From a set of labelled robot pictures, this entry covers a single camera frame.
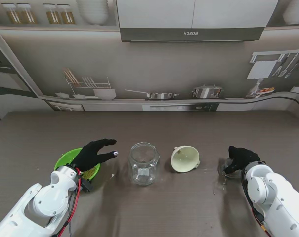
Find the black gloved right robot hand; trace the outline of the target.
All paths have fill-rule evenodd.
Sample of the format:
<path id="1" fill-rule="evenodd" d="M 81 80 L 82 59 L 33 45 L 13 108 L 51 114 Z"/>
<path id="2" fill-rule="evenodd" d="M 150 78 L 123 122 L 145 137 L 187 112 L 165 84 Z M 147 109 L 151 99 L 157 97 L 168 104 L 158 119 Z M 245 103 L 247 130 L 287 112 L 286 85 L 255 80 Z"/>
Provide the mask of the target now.
<path id="1" fill-rule="evenodd" d="M 245 148 L 236 148 L 230 146 L 228 148 L 229 158 L 232 158 L 232 163 L 223 171 L 225 174 L 233 173 L 237 170 L 243 170 L 248 164 L 261 161 L 257 153 Z"/>

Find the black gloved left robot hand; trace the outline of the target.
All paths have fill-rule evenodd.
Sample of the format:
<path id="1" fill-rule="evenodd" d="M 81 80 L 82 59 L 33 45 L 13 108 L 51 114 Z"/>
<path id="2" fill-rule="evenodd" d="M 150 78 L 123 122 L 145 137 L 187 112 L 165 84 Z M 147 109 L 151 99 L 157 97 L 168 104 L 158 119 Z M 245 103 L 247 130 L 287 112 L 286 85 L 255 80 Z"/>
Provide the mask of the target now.
<path id="1" fill-rule="evenodd" d="M 80 150 L 70 165 L 74 168 L 77 168 L 80 172 L 89 171 L 96 165 L 113 159 L 118 155 L 117 151 L 98 154 L 103 147 L 115 145 L 116 142 L 117 141 L 115 139 L 91 141 Z"/>

